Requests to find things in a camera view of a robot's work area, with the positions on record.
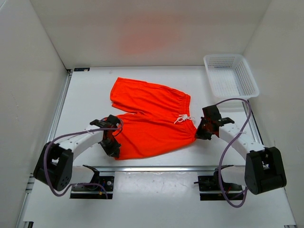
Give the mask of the orange shorts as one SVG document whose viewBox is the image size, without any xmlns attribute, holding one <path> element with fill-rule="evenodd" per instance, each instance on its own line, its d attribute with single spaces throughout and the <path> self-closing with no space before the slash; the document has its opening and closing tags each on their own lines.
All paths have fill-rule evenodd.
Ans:
<svg viewBox="0 0 304 228">
<path fill-rule="evenodd" d="M 177 89 L 140 80 L 117 78 L 112 106 L 124 112 L 119 160 L 159 156 L 195 142 L 191 96 Z"/>
</svg>

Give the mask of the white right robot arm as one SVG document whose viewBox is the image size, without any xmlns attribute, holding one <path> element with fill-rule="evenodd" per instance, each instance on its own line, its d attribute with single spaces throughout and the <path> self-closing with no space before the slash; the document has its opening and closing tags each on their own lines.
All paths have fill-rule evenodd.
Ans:
<svg viewBox="0 0 304 228">
<path fill-rule="evenodd" d="M 204 107 L 202 111 L 204 116 L 195 137 L 211 140 L 215 135 L 245 160 L 244 166 L 221 165 L 215 169 L 213 184 L 217 189 L 224 190 L 230 184 L 236 184 L 258 195 L 287 185 L 282 156 L 276 147 L 265 147 L 255 142 L 231 118 L 223 118 L 216 105 Z"/>
</svg>

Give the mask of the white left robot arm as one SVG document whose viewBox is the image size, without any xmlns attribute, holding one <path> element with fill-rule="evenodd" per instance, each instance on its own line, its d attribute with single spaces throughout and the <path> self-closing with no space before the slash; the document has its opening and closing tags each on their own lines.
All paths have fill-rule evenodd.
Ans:
<svg viewBox="0 0 304 228">
<path fill-rule="evenodd" d="M 72 187 L 96 188 L 105 192 L 99 171 L 89 165 L 74 165 L 74 160 L 87 149 L 98 144 L 107 156 L 118 158 L 121 144 L 116 136 L 123 129 L 123 120 L 109 115 L 95 119 L 80 132 L 68 133 L 47 142 L 35 166 L 33 176 L 48 185 L 51 192 L 61 197 Z"/>
</svg>

